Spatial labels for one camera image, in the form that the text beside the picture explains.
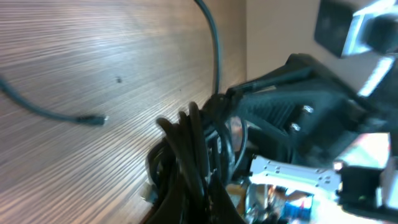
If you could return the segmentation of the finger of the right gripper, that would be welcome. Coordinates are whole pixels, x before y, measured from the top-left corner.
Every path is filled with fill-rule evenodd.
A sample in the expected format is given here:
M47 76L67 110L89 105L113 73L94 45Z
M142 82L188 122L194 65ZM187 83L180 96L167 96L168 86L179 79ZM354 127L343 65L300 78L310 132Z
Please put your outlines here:
M213 119L231 116L256 125L285 150L279 161L331 162L358 136L373 106L328 67L308 54L286 63L204 105Z

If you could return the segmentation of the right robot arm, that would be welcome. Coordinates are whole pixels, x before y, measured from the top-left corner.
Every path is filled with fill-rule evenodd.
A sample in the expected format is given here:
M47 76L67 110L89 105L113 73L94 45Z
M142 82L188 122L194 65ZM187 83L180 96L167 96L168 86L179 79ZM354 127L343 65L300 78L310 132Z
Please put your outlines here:
M396 222L396 153L383 168L331 167L360 136L397 133L397 105L383 88L380 81L355 92L311 55L292 54L283 66L213 95L205 108L215 123L238 116L287 151L285 159L254 158L251 182L334 193L348 213Z

